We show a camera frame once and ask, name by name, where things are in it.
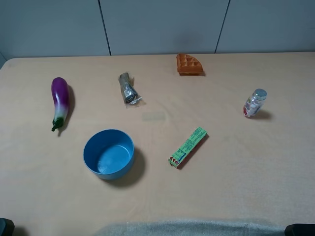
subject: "silver cap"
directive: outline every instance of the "silver cap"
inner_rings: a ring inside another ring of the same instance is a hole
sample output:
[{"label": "silver cap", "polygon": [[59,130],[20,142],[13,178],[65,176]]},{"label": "silver cap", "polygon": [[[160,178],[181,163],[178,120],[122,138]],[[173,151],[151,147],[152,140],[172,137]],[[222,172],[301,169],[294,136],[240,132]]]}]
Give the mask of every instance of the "silver cap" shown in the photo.
[{"label": "silver cap", "polygon": [[265,100],[267,96],[267,92],[261,88],[258,88],[255,90],[253,95],[257,100]]}]

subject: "orange toy waffle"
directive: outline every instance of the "orange toy waffle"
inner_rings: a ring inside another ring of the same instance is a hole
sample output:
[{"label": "orange toy waffle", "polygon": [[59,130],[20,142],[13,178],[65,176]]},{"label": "orange toy waffle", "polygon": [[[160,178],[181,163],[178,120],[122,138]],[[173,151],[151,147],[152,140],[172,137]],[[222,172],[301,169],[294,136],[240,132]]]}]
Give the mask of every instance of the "orange toy waffle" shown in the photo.
[{"label": "orange toy waffle", "polygon": [[200,75],[203,73],[201,63],[187,54],[177,54],[177,71],[180,75]]}]

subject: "black object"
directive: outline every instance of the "black object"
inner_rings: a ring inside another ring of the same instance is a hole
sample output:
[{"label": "black object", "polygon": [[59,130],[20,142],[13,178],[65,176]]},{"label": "black object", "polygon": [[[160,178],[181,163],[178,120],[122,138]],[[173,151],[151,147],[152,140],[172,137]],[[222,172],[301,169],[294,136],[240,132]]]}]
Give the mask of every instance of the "black object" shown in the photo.
[{"label": "black object", "polygon": [[315,236],[315,225],[294,224],[286,227],[285,236]]},{"label": "black object", "polygon": [[12,236],[14,224],[12,220],[0,218],[0,236]]}]

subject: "small bottle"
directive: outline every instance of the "small bottle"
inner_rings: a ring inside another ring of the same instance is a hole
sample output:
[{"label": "small bottle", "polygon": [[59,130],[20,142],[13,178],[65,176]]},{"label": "small bottle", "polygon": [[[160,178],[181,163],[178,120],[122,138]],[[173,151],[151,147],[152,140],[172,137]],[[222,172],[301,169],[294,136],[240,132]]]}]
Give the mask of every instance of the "small bottle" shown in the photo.
[{"label": "small bottle", "polygon": [[260,88],[256,89],[252,96],[247,99],[243,107],[244,116],[252,117],[256,115],[264,104],[266,96],[267,92],[265,90]]}]

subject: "cloth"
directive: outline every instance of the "cloth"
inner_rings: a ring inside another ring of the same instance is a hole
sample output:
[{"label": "cloth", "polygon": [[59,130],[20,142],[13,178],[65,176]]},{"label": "cloth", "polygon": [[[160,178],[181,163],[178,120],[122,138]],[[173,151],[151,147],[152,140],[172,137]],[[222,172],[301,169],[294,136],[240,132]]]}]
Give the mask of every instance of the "cloth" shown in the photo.
[{"label": "cloth", "polygon": [[284,228],[216,221],[114,224],[95,236],[284,236]]}]

